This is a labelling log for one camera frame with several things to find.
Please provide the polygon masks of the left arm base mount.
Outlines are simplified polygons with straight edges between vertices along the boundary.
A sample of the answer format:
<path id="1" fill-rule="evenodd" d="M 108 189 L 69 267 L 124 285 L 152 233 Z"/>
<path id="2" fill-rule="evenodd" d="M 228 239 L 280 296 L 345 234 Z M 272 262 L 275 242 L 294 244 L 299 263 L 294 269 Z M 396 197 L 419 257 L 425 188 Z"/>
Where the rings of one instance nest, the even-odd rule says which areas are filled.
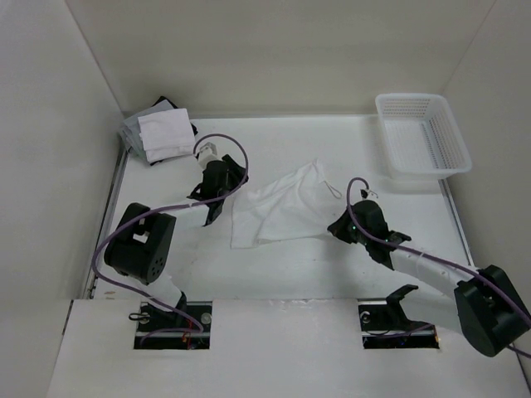
<path id="1" fill-rule="evenodd" d="M 135 323 L 134 350 L 208 350 L 212 329 L 212 302 L 188 302 L 187 313 L 203 327 L 176 313 L 142 302 L 129 314 Z"/>

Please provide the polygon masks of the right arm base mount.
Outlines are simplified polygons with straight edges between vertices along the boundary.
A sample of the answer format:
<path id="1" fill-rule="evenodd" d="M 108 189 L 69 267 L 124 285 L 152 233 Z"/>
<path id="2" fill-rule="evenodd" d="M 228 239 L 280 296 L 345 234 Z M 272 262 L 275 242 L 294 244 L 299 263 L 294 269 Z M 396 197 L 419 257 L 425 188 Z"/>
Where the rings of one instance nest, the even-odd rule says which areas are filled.
<path id="1" fill-rule="evenodd" d="M 439 349 L 436 328 L 410 320 L 402 300 L 418 287 L 406 284 L 386 298 L 358 301 L 358 317 L 364 349 Z"/>

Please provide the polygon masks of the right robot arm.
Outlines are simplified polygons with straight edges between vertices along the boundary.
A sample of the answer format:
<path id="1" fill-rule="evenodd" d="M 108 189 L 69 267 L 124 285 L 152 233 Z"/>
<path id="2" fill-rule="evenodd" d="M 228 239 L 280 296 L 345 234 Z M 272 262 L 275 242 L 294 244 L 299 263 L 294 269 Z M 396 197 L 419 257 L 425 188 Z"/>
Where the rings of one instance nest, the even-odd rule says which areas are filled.
<path id="1" fill-rule="evenodd" d="M 495 265 L 472 269 L 416 249 L 409 235 L 391 230 L 381 207 L 359 201 L 327 228 L 347 244 L 360 244 L 376 263 L 407 274 L 451 300 L 446 308 L 420 308 L 405 300 L 406 285 L 387 296 L 384 315 L 395 328 L 410 322 L 440 325 L 461 334 L 479 353 L 494 357 L 530 330 L 530 313 L 509 276 Z"/>

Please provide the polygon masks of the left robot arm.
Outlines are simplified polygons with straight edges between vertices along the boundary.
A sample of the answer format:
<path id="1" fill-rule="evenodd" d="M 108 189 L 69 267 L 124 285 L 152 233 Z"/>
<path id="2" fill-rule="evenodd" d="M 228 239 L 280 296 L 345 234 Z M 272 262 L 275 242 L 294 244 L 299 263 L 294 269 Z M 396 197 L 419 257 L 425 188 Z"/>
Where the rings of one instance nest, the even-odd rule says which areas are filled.
<path id="1" fill-rule="evenodd" d="M 186 201 L 157 210 L 133 202 L 109 236 L 104 262 L 129 281 L 114 284 L 150 300 L 167 330 L 178 330 L 191 318 L 186 294 L 165 272 L 175 228 L 186 231 L 211 225 L 221 215 L 224 201 L 247 181 L 247 165 L 239 165 L 228 154 L 203 161 L 202 180 Z"/>

